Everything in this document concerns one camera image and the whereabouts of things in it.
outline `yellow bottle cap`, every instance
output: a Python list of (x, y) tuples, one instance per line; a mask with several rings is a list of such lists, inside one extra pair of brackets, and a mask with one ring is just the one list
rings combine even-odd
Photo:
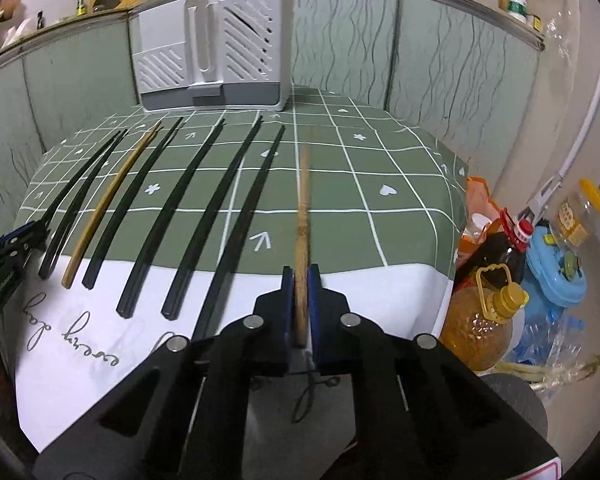
[(587, 200), (589, 200), (591, 205), (596, 208), (596, 211), (600, 213), (600, 188), (588, 178), (581, 178), (579, 184), (582, 192), (587, 197)]
[(517, 283), (509, 283), (495, 293), (493, 306), (498, 313), (507, 319), (526, 305), (529, 295)]

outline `bamboo chopstick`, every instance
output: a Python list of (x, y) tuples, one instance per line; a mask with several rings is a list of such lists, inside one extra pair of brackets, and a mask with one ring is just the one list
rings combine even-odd
[(109, 187), (107, 187), (107, 190), (100, 199), (100, 202), (98, 202), (95, 211), (89, 218), (87, 227), (84, 228), (84, 231), (80, 236), (80, 240), (74, 249), (74, 253), (71, 255), (69, 265), (67, 265), (66, 270), (64, 271), (64, 276), (62, 277), (62, 286), (64, 286), (64, 288), (71, 288), (73, 285), (75, 275), (78, 272), (78, 267), (80, 267), (80, 262), (82, 261), (84, 253), (87, 251), (87, 248), (89, 247), (89, 244), (91, 243), (93, 235), (96, 233), (100, 222), (102, 222), (102, 219), (104, 218), (104, 213), (107, 211), (107, 208), (111, 204), (113, 197), (118, 192), (118, 189), (120, 188), (122, 181), (125, 179), (126, 174), (131, 170), (131, 167), (135, 164), (136, 160), (138, 160), (140, 154), (144, 152), (144, 149), (148, 146), (148, 144), (155, 139), (161, 122), (162, 121), (158, 121), (155, 123), (154, 127), (144, 134), (144, 137), (140, 140), (140, 143), (136, 146), (131, 155), (128, 156), (118, 174), (114, 177), (111, 184), (109, 184)]
[(306, 346), (308, 316), (306, 270), (309, 266), (309, 149), (300, 151), (300, 192), (298, 196), (298, 227), (296, 229), (296, 344)]

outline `plastic bottle handle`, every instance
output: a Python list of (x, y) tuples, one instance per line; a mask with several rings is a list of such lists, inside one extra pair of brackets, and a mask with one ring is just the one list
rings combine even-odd
[(513, 280), (511, 279), (511, 272), (510, 272), (507, 264), (491, 264), (490, 266), (487, 266), (487, 267), (480, 267), (476, 271), (475, 284), (478, 286), (478, 295), (480, 296), (480, 305), (482, 307), (482, 312), (485, 315), (487, 314), (488, 310), (487, 310), (487, 303), (484, 299), (484, 289), (482, 287), (482, 273), (488, 272), (490, 270), (495, 270), (495, 269), (504, 269), (504, 271), (507, 275), (507, 281), (509, 282), (508, 285), (510, 285), (513, 282)]

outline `white pipe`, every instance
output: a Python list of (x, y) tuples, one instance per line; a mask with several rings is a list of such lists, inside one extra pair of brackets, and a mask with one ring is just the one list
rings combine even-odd
[(573, 146), (569, 150), (569, 154), (564, 161), (564, 164), (558, 171), (558, 175), (560, 179), (564, 178), (564, 175), (567, 173), (567, 170), (571, 167), (573, 163), (573, 159), (576, 158), (578, 150), (582, 146), (584, 139), (587, 137), (587, 133), (589, 132), (589, 128), (591, 126), (591, 122), (593, 121), (593, 117), (596, 115), (596, 110), (598, 109), (598, 103), (600, 102), (600, 73), (598, 74), (598, 82), (596, 83), (596, 89), (593, 92), (593, 97), (591, 98), (591, 102), (589, 103), (589, 110), (587, 111), (587, 115), (584, 117), (584, 122), (582, 123), (582, 127), (578, 132), (577, 137), (573, 141)]

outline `green tablecloth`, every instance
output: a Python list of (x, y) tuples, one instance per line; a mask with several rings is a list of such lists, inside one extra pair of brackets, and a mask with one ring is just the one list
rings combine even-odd
[[(283, 112), (199, 111), (147, 176), (109, 250), (109, 260), (134, 261), (182, 171), (220, 118), (226, 124), (197, 170), (154, 264), (175, 268), (208, 200), (256, 117), (264, 124), (227, 195), (198, 269), (214, 270), (242, 202), (280, 124), (285, 135), (258, 203), (238, 272), (279, 274), (293, 263), (299, 170), (298, 145), (310, 144), (311, 251), (322, 272), (422, 263), (452, 277), (459, 228), (464, 226), (466, 165), (430, 134), (386, 112), (313, 88), (295, 88)], [(33, 177), (17, 224), (39, 218), (111, 132), (129, 128), (94, 181), (62, 254), (70, 254), (93, 208), (142, 134), (158, 118), (164, 130), (143, 153), (118, 191), (106, 225), (149, 151), (182, 114), (145, 115), (132, 107), (91, 124), (50, 150)], [(54, 231), (75, 186), (55, 215)], [(257, 234), (267, 232), (270, 249)], [(96, 242), (92, 242), (89, 258)]]

